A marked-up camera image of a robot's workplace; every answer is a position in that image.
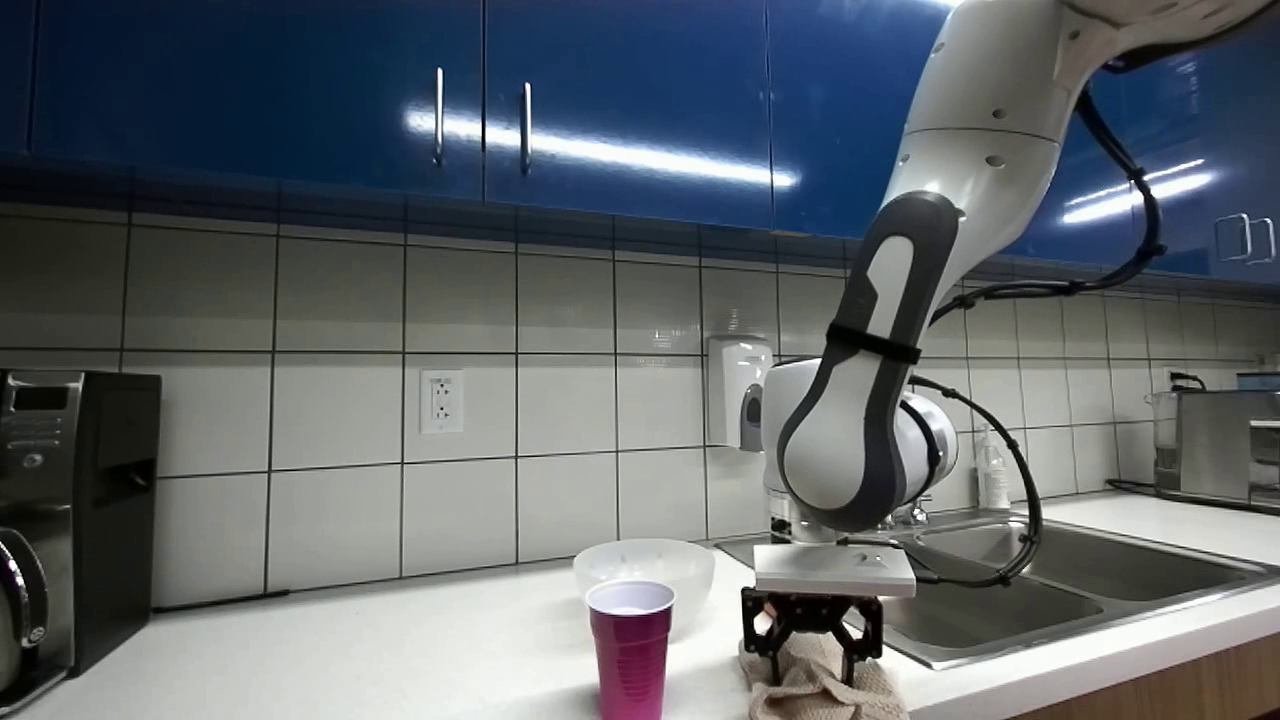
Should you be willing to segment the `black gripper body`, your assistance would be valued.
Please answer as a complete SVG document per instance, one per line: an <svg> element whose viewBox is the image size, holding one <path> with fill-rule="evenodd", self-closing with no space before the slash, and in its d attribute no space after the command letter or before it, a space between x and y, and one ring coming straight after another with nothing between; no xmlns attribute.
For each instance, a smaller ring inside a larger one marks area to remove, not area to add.
<svg viewBox="0 0 1280 720"><path fill-rule="evenodd" d="M776 657L793 632L831 636L847 661L886 650L886 605L869 594L742 590L745 649Z"/></svg>

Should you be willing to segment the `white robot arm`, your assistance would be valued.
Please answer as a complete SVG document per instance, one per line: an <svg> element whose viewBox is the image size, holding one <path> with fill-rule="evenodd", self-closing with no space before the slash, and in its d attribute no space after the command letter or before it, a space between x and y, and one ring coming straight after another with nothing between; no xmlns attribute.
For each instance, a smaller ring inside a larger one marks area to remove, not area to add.
<svg viewBox="0 0 1280 720"><path fill-rule="evenodd" d="M857 242L823 351L767 371L767 485L822 525L822 544L760 544L742 590L745 649L772 661L823 632L859 663L886 649L886 605L925 585L909 556L859 531L920 500L958 433L912 366L961 278L1038 215L1070 119L1100 66L1211 42L1276 0L958 0L931 38L892 178Z"/></svg>

